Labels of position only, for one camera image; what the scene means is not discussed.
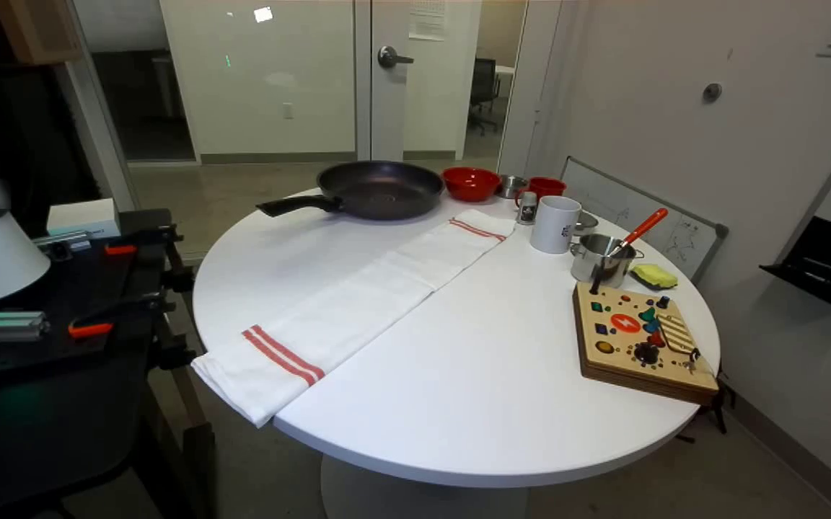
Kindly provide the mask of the white towel red stripes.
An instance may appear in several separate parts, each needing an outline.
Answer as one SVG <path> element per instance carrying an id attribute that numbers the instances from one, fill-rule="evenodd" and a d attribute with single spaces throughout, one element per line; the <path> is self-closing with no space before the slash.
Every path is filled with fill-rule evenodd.
<path id="1" fill-rule="evenodd" d="M 514 229 L 507 209 L 466 205 L 407 221 L 244 215 L 198 261 L 192 372 L 266 425 Z"/>

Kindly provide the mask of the black frying pan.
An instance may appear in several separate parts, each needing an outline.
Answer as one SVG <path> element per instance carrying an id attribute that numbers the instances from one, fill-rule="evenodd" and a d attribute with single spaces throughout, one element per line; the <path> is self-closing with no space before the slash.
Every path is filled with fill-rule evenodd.
<path id="1" fill-rule="evenodd" d="M 345 161 L 316 176 L 316 196 L 260 202 L 267 215 L 319 206 L 357 219 L 411 219 L 430 212 L 443 190 L 439 173 L 404 161 Z"/>

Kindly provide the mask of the red bowl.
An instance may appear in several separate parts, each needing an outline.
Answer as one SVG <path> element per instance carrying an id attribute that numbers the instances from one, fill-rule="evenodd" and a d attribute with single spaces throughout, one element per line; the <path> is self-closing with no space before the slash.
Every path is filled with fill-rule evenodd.
<path id="1" fill-rule="evenodd" d="M 482 167 L 447 167 L 443 186 L 458 202 L 485 202 L 497 193 L 499 176 Z"/>

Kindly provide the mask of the small steel cup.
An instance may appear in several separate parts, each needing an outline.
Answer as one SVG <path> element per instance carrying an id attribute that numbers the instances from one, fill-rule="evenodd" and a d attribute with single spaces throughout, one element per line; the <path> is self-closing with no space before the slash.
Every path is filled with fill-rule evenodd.
<path id="1" fill-rule="evenodd" d="M 505 176 L 501 196 L 514 202 L 515 215 L 521 221 L 531 221 L 537 215 L 537 193 L 528 186 L 521 176 Z"/>

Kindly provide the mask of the round white table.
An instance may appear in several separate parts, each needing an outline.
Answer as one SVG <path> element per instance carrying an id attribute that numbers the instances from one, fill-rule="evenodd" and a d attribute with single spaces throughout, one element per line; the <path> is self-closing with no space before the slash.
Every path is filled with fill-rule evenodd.
<path id="1" fill-rule="evenodd" d="M 687 425 L 690 401 L 579 372 L 569 264 L 515 219 L 267 421 L 323 456 L 329 519 L 521 519 L 531 486 L 621 469 Z"/>

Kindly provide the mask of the white mug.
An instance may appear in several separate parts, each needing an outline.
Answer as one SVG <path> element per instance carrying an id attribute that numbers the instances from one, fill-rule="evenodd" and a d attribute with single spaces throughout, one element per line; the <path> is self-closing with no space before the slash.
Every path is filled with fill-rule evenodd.
<path id="1" fill-rule="evenodd" d="M 537 205 L 531 244 L 543 252 L 566 252 L 583 205 L 569 196 L 543 196 Z"/>

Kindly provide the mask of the red cup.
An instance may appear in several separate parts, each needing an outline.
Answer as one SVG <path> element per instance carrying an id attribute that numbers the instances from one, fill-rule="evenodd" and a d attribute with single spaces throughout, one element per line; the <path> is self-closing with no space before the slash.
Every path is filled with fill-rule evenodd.
<path id="1" fill-rule="evenodd" d="M 528 182 L 528 190 L 537 193 L 537 196 L 563 196 L 566 193 L 566 182 L 563 177 L 533 176 Z"/>

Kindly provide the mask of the steel pot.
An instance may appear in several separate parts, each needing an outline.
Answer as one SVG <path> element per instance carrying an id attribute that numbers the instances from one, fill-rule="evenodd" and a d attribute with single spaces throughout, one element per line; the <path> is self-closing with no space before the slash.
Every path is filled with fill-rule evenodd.
<path id="1" fill-rule="evenodd" d="M 602 284 L 621 284 L 628 264 L 638 260 L 638 251 L 631 244 L 616 244 L 616 239 L 606 232 L 583 232 L 572 252 L 572 275 L 577 281 Z"/>

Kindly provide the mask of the wooden toy board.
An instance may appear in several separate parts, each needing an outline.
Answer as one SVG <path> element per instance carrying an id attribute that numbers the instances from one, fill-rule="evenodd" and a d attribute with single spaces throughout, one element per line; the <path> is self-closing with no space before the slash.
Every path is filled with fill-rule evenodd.
<path id="1" fill-rule="evenodd" d="M 577 281 L 572 307 L 585 378 L 693 404 L 717 394 L 716 372 L 670 296 Z"/>

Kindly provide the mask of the yellow green sponge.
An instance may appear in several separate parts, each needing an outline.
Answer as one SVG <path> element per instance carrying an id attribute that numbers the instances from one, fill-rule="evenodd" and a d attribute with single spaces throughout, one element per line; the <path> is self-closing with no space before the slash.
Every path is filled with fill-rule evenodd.
<path id="1" fill-rule="evenodd" d="M 670 287 L 678 284 L 678 275 L 675 275 L 675 274 L 670 274 L 667 267 L 652 264 L 652 261 L 634 264 L 634 267 L 631 267 L 631 275 L 634 275 L 638 281 L 644 281 L 645 287 L 654 287 L 654 290 L 670 290 Z"/>

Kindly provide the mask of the black clamp orange tip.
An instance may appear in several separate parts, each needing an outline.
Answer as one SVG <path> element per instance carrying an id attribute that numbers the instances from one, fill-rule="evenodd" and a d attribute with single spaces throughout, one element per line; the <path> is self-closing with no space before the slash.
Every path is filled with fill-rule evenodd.
<path id="1" fill-rule="evenodd" d="M 146 228 L 119 235 L 67 232 L 67 235 L 38 235 L 38 248 L 68 248 L 68 251 L 101 251 L 104 257 L 132 257 L 140 244 L 175 244 L 182 235 L 170 228 Z"/>

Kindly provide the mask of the white box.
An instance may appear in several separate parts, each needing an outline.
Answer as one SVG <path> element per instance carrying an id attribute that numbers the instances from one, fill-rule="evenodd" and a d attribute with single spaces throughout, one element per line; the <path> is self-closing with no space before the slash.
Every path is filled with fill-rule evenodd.
<path id="1" fill-rule="evenodd" d="M 113 198 L 52 205 L 45 215 L 48 235 L 87 232 L 93 239 L 113 239 L 121 232 Z"/>

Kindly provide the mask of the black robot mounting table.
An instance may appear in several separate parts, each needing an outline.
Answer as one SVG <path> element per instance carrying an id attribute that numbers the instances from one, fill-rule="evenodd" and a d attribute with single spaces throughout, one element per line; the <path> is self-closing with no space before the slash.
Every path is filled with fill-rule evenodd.
<path id="1" fill-rule="evenodd" d="M 126 209 L 121 232 L 170 228 L 163 209 Z M 38 307 L 48 330 L 33 342 L 0 342 L 0 519 L 58 506 L 132 469 L 163 519 L 209 519 L 214 495 L 192 469 L 191 434 L 160 414 L 146 375 L 183 375 L 192 352 L 166 323 L 166 307 L 132 307 L 106 336 L 72 339 L 72 317 L 121 296 L 183 294 L 192 270 L 175 244 L 140 244 L 132 257 L 48 251 L 54 267 L 2 300 Z"/>

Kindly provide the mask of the whiteboard leaning on wall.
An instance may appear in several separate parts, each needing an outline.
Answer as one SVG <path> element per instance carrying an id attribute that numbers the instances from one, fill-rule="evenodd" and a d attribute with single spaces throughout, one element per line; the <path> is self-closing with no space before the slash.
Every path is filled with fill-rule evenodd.
<path id="1" fill-rule="evenodd" d="M 625 229 L 638 228 L 649 212 L 664 206 L 667 215 L 645 232 L 645 241 L 690 280 L 699 280 L 707 270 L 720 239 L 726 235 L 724 223 L 664 202 L 649 190 L 608 176 L 574 154 L 563 161 L 563 182 L 569 185 L 569 196 L 585 209 Z"/>

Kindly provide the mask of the aluminium rail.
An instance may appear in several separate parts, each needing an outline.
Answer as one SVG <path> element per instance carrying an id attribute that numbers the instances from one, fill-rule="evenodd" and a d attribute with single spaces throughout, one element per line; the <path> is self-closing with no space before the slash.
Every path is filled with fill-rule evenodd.
<path id="1" fill-rule="evenodd" d="M 0 342 L 33 342 L 48 330 L 44 310 L 0 310 Z"/>

